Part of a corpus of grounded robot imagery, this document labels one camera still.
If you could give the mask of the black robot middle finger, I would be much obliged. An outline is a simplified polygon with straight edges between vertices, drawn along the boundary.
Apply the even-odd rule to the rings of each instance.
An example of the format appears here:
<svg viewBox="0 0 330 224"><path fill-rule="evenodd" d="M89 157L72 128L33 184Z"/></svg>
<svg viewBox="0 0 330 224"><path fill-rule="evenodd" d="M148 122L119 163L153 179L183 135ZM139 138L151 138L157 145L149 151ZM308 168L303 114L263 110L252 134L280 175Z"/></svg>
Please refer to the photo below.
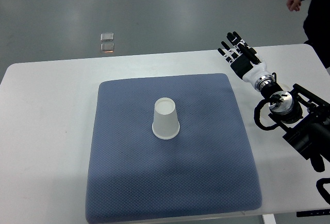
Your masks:
<svg viewBox="0 0 330 224"><path fill-rule="evenodd" d="M239 40L237 39L237 37L231 32L229 32L226 37L233 46L237 46L237 44L239 43Z"/></svg>

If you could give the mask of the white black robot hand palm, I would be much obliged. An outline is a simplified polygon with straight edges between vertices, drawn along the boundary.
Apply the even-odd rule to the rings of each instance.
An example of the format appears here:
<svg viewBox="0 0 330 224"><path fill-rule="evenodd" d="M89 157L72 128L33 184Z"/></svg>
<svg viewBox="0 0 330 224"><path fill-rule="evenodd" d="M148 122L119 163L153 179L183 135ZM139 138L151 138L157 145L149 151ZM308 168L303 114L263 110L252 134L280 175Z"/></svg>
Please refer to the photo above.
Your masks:
<svg viewBox="0 0 330 224"><path fill-rule="evenodd" d="M250 49L257 57L257 52L254 49ZM241 52L235 52L236 55L230 55L233 58L233 63L230 63L230 67L235 74L245 82L260 83L265 79L272 79L273 76L267 71L267 65L263 59L260 59L258 65L254 65L245 55Z"/></svg>

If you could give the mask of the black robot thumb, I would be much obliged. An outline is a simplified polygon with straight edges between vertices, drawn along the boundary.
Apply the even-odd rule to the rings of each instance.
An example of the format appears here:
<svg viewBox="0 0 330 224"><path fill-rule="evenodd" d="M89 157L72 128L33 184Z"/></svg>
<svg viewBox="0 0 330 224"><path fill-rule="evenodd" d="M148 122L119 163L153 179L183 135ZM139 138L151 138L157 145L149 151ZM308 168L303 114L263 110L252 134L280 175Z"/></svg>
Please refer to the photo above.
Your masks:
<svg viewBox="0 0 330 224"><path fill-rule="evenodd" d="M238 48L243 55L245 55L254 65L258 65L260 60L243 44L238 44Z"/></svg>

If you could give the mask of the bystander hand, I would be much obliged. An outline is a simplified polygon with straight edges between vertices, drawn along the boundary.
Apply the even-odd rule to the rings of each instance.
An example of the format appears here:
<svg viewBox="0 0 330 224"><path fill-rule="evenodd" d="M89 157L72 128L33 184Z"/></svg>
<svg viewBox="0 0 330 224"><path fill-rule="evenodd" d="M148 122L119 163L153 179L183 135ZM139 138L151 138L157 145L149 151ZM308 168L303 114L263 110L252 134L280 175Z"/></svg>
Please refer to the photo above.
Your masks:
<svg viewBox="0 0 330 224"><path fill-rule="evenodd" d="M289 11L300 11L302 1L301 0L287 0L286 6Z"/></svg>

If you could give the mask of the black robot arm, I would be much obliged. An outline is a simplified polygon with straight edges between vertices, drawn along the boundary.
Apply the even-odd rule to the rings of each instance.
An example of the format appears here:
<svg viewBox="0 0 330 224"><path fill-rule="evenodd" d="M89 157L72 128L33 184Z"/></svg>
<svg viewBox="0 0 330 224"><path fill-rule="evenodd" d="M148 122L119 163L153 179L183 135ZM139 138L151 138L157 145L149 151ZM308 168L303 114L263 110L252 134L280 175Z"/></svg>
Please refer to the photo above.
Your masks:
<svg viewBox="0 0 330 224"><path fill-rule="evenodd" d="M324 162L329 160L329 103L298 84L285 91L277 83L276 73L268 72L263 58L237 32L226 37L233 47L222 42L218 52L263 97L254 109L255 124L264 131L282 128L284 140L315 171L323 172Z"/></svg>

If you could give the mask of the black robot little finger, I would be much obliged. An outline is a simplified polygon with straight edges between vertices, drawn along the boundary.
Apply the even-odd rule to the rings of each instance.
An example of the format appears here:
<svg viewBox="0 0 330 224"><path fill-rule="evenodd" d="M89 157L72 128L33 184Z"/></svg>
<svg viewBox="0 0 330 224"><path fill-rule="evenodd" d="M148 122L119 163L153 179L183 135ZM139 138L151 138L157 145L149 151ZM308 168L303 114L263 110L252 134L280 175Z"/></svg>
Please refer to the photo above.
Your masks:
<svg viewBox="0 0 330 224"><path fill-rule="evenodd" d="M222 57L228 62L228 63L233 63L233 58L231 56L229 56L228 54L226 54L226 52L221 49L218 48L218 52L222 55Z"/></svg>

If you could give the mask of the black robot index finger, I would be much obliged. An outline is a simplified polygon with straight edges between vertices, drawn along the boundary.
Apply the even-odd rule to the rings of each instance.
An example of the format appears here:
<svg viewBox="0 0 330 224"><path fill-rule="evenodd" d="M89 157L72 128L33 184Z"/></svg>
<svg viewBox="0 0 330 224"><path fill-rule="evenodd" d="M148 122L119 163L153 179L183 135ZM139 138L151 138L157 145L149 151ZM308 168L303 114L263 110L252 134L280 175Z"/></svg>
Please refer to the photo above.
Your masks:
<svg viewBox="0 0 330 224"><path fill-rule="evenodd" d="M245 44L245 41L239 36L236 31L233 31L233 36L235 37L235 39L233 40L235 44Z"/></svg>

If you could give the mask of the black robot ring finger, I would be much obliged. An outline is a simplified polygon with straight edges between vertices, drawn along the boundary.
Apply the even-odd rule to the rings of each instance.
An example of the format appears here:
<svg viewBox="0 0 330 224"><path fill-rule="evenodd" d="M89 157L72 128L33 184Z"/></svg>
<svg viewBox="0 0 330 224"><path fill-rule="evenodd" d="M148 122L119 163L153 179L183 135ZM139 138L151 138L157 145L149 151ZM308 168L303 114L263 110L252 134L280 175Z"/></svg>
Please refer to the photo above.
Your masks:
<svg viewBox="0 0 330 224"><path fill-rule="evenodd" d="M229 55L236 55L236 53L224 41L222 41L221 44L226 50L226 53L228 53Z"/></svg>

